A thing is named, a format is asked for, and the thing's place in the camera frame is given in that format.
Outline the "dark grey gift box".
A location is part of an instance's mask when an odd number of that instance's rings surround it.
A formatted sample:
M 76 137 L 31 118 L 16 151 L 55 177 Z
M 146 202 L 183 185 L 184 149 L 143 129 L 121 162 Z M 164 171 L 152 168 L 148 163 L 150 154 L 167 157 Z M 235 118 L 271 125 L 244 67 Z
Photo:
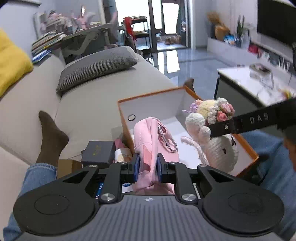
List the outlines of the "dark grey gift box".
M 100 169 L 108 168 L 114 161 L 115 143 L 113 141 L 89 141 L 81 151 L 83 167 L 97 165 Z

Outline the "pink zip pouch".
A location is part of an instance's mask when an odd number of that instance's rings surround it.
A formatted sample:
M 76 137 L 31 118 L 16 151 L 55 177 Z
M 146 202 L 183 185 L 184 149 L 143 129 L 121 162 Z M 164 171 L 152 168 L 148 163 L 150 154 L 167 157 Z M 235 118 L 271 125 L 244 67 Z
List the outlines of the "pink zip pouch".
M 133 192 L 137 195 L 172 195 L 174 185 L 161 183 L 157 172 L 157 157 L 166 162 L 178 162 L 178 146 L 169 130 L 155 117 L 139 121 L 133 129 L 134 152 L 139 154 L 140 165 Z

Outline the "white lotion tube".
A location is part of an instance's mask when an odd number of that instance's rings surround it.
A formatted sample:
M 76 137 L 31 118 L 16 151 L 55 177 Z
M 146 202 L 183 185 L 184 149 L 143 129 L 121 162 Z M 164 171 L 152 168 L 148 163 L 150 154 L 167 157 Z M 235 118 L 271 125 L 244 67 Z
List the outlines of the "white lotion tube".
M 120 148 L 114 152 L 114 163 L 127 162 L 132 160 L 132 152 L 129 148 Z

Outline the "right leg brown sock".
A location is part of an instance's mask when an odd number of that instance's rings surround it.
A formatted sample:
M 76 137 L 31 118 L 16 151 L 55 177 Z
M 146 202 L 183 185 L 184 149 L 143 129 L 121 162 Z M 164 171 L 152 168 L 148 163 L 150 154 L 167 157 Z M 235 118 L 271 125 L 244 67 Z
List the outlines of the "right leg brown sock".
M 224 98 L 197 99 L 187 113 L 188 132 L 201 145 L 213 139 L 210 125 L 238 116 Z M 284 203 L 285 213 L 275 232 L 283 240 L 291 240 L 295 237 L 295 126 L 284 131 L 269 126 L 242 134 L 262 158 L 255 168 L 259 185 L 278 195 Z

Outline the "blue Ocean Park tag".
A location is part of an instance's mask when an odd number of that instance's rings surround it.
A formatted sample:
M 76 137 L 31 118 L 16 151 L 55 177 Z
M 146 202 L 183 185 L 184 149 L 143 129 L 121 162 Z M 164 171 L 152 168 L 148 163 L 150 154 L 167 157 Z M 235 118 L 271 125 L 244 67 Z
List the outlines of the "blue Ocean Park tag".
M 100 196 L 100 193 L 101 193 L 102 187 L 103 187 L 103 183 L 100 183 L 100 184 L 99 184 L 99 188 L 98 188 L 98 190 L 97 190 L 96 199 Z

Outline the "marble top coffee table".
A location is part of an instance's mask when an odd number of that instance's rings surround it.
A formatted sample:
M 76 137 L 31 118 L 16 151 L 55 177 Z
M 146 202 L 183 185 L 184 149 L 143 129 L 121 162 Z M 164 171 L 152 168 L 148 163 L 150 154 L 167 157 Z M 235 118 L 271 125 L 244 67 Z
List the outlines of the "marble top coffee table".
M 226 99 L 241 115 L 295 97 L 295 89 L 279 78 L 259 80 L 254 74 L 247 66 L 218 69 L 214 98 Z

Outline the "orange cardboard box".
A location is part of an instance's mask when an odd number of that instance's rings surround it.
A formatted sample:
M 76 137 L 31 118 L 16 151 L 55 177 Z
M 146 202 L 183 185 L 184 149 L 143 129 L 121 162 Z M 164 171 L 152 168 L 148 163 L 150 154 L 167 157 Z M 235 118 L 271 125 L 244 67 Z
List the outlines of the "orange cardboard box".
M 202 162 L 192 146 L 183 144 L 181 137 L 189 137 L 185 126 L 184 109 L 199 97 L 188 87 L 171 88 L 134 96 L 117 102 L 127 146 L 134 153 L 133 129 L 137 122 L 148 117 L 158 118 L 177 143 L 180 162 L 188 168 L 197 168 Z

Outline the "left leg brown sock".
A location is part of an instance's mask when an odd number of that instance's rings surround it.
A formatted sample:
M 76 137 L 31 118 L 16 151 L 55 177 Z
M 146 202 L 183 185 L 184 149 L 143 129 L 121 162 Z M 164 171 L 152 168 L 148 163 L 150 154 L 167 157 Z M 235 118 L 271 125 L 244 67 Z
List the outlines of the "left leg brown sock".
M 57 179 L 58 160 L 69 142 L 69 137 L 48 113 L 40 111 L 39 120 L 42 126 L 41 151 L 35 164 L 27 168 L 18 196 Z

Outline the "green potted plant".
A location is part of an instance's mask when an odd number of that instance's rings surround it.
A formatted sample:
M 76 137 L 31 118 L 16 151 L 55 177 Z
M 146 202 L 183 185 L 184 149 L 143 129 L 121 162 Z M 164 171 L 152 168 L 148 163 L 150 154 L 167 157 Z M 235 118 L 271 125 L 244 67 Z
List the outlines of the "green potted plant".
M 242 17 L 239 15 L 238 21 L 237 21 L 237 29 L 236 29 L 236 47 L 241 47 L 242 43 L 242 35 L 244 31 L 244 23 L 245 23 L 245 16 Z

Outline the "black television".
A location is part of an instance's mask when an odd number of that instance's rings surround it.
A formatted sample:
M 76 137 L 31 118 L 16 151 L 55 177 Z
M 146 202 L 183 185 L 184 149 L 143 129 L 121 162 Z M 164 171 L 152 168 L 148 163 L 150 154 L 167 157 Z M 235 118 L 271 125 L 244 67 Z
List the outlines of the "black television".
M 257 31 L 291 46 L 295 42 L 295 7 L 270 0 L 259 0 L 257 7 Z

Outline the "golden vase dried flowers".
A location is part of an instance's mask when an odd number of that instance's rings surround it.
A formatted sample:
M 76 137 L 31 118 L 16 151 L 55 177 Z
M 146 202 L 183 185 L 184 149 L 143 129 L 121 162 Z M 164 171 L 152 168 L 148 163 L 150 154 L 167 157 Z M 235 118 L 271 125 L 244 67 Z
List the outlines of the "golden vase dried flowers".
M 207 18 L 211 23 L 210 36 L 213 39 L 224 41 L 224 37 L 230 34 L 229 28 L 222 22 L 219 14 L 215 11 L 207 13 Z

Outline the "grey checked cushion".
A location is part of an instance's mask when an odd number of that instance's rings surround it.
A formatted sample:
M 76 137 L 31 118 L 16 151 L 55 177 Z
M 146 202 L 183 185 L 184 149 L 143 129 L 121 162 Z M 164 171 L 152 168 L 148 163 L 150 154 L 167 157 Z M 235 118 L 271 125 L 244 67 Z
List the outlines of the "grey checked cushion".
M 61 73 L 56 92 L 63 93 L 90 80 L 126 70 L 137 64 L 125 47 L 96 52 L 67 66 Z

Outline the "stack of books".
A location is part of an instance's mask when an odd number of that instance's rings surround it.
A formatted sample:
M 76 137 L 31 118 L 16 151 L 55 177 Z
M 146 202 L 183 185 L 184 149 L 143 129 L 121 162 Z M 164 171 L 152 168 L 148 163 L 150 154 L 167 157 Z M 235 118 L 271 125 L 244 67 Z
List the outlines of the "stack of books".
M 62 33 L 56 33 L 51 31 L 43 35 L 41 38 L 37 39 L 36 42 L 33 42 L 31 48 L 32 54 L 32 63 L 36 64 L 41 61 L 44 57 L 50 54 L 54 49 L 56 49 L 59 43 L 67 35 Z

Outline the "black shelf trolley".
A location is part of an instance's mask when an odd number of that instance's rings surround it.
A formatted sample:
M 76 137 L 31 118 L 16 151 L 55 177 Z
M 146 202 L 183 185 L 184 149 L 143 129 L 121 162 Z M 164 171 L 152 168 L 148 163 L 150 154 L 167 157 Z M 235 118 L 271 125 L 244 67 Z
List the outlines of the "black shelf trolley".
M 121 21 L 123 29 L 125 31 L 126 40 L 131 42 L 132 47 L 136 50 L 137 45 L 136 41 L 138 39 L 145 40 L 145 48 L 143 51 L 149 51 L 150 55 L 152 56 L 152 43 L 151 37 L 149 32 L 149 25 L 147 17 L 145 16 L 127 16 L 124 17 Z M 136 24 L 142 24 L 143 29 L 140 31 L 135 31 L 134 26 Z

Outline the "yellow cushion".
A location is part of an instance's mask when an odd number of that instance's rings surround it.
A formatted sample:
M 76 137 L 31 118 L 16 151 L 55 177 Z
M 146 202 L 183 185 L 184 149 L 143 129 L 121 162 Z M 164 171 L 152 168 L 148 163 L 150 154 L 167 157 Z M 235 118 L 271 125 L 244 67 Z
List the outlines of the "yellow cushion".
M 24 75 L 33 70 L 33 63 L 29 56 L 1 29 L 1 97 L 5 92 L 16 82 L 18 82 Z

